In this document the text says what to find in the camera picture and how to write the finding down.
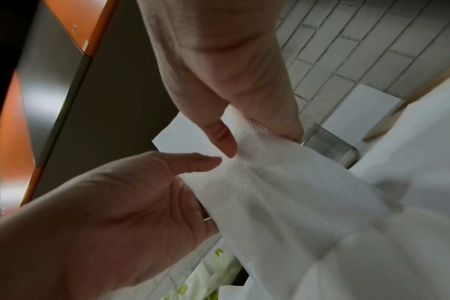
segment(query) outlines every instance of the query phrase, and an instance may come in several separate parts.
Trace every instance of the white cloth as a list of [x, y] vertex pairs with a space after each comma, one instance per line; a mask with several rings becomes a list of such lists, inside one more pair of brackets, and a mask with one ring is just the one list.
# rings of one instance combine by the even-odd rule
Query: white cloth
[[[401, 205], [394, 194], [381, 193], [309, 148], [268, 134], [233, 108], [223, 121], [237, 139], [238, 155], [224, 157], [213, 171], [182, 178], [272, 299], [450, 299], [450, 219], [445, 214]], [[427, 128], [426, 145], [442, 129]], [[411, 131], [406, 141], [390, 143], [411, 143], [407, 135]], [[164, 152], [223, 157], [182, 114], [153, 142]], [[412, 153], [423, 160], [440, 154], [418, 146]], [[387, 145], [383, 154], [375, 148], [367, 157], [385, 166], [398, 155], [380, 155], [412, 148]], [[440, 160], [429, 161], [426, 170], [434, 170]], [[405, 172], [408, 178], [418, 174], [428, 180], [410, 163], [421, 160], [403, 157], [382, 167], [383, 177], [369, 161], [353, 171], [371, 184], [382, 178], [398, 182], [399, 177], [389, 176], [398, 167], [413, 170]]]

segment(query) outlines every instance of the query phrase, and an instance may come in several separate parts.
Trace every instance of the white paper towel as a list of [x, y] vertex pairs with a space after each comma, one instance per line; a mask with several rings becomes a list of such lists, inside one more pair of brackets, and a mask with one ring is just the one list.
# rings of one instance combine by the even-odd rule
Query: white paper towel
[[391, 212], [372, 187], [315, 151], [269, 134], [231, 107], [222, 120], [238, 142], [233, 159], [180, 113], [153, 142], [163, 152], [223, 157], [213, 171], [181, 177], [273, 299], [290, 299], [329, 249]]

